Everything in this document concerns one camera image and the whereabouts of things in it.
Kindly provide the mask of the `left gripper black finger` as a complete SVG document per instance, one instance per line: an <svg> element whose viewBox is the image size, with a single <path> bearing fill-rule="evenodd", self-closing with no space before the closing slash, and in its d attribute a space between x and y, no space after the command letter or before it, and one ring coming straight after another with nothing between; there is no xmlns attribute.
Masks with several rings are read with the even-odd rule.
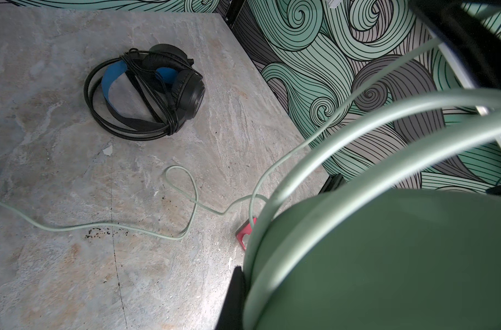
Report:
<svg viewBox="0 0 501 330"><path fill-rule="evenodd" d="M217 321L215 330L243 329L243 310L246 298L245 276L241 266L232 274L227 295Z"/></svg>

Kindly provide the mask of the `black blue headphones with cable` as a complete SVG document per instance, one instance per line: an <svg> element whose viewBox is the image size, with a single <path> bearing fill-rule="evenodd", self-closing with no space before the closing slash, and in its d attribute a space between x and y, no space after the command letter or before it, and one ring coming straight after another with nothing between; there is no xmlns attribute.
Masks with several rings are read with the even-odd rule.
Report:
<svg viewBox="0 0 501 330"><path fill-rule="evenodd" d="M87 76L83 96L93 119L113 136L152 141L171 136L195 118L206 87L194 60L180 48L158 44L149 50L131 48L97 65ZM126 75L147 107L152 121L119 114L110 101L112 84Z"/></svg>

